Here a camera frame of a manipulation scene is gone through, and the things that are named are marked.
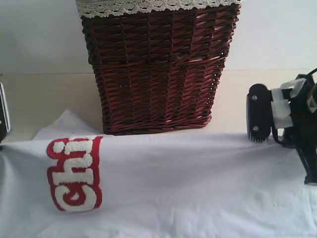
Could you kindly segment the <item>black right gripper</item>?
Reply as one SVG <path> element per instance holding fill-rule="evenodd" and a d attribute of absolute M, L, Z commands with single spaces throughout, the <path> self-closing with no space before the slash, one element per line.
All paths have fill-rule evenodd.
<path fill-rule="evenodd" d="M 299 74 L 305 82 L 290 98 L 293 127 L 290 138 L 306 171 L 304 184 L 317 183 L 317 84 L 312 74 Z"/>

